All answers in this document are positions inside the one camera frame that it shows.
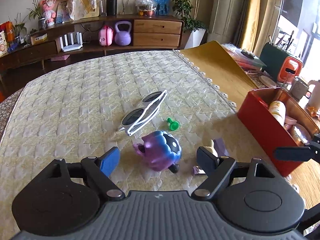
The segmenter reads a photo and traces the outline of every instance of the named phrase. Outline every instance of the quilted mattress cover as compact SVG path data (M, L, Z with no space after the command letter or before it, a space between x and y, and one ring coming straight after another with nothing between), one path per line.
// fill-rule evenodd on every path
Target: quilted mattress cover
M125 113L142 98L168 90L159 114L133 136L117 131ZM79 162L113 146L121 159L110 178L129 190L187 190L206 176L194 176L196 150L222 137L236 160L266 159L235 115L235 105L179 51L131 52L86 60L47 73L22 91L0 145L0 238L19 231L11 212L14 197L54 158ZM132 142L155 130L169 130L182 147L180 170L155 172L143 165Z

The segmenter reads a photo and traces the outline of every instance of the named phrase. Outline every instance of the white mug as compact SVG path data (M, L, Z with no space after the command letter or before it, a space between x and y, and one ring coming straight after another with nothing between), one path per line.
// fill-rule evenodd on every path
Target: white mug
M320 109L320 80L311 80L308 86L316 85L311 93L308 105L313 106L315 109Z
M301 100L301 98L308 92L309 87L301 78L295 76L292 81L292 87L290 89L290 94L296 99Z

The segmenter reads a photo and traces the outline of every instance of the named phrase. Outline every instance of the pink container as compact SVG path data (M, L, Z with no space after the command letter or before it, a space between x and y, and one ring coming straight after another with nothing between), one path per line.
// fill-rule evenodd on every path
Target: pink container
M113 29L104 25L99 31L99 44L101 46L110 46L113 41Z
M60 61L60 60L66 60L70 55L64 55L64 56L58 56L58 57L52 57L50 61Z

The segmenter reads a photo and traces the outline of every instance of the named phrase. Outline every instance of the potted plant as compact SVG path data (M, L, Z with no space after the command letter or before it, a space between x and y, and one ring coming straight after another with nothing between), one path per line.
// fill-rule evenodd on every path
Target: potted plant
M42 6L40 5L38 0L33 0L32 4L33 4L33 6L35 8L34 9L28 8L28 10L30 11L29 19L31 19L31 17L33 17L34 19L36 17L38 17L39 30L45 29L46 28L46 20L43 17L43 8L42 8Z
M204 33L208 30L202 21L196 19L199 9L199 0L196 0L193 18L190 16L193 5L189 0L173 0L173 2L174 5L172 10L177 11L176 15L179 15L181 20L184 21L183 40L185 41L182 42L182 47L188 49L199 46Z

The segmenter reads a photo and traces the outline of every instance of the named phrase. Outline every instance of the black speaker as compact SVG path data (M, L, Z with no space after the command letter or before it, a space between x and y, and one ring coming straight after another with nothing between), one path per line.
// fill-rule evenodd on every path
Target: black speaker
M117 1L118 0L107 0L106 2L107 15L117 15Z

